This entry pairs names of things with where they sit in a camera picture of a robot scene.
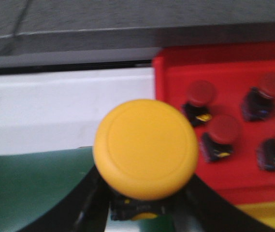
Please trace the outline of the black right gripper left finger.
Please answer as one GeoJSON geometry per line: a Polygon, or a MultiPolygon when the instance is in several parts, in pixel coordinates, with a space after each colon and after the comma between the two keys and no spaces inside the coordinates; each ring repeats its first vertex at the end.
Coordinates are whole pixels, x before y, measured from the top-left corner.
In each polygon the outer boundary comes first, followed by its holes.
{"type": "Polygon", "coordinates": [[[94,166],[56,206],[21,232],[103,232],[111,191],[94,166]]]}

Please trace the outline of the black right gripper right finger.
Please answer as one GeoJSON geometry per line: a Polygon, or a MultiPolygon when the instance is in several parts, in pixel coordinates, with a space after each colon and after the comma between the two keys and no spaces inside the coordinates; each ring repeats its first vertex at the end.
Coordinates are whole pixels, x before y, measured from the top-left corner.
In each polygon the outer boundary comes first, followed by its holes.
{"type": "Polygon", "coordinates": [[[229,204],[198,176],[174,196],[176,232],[264,232],[265,225],[229,204]]]}

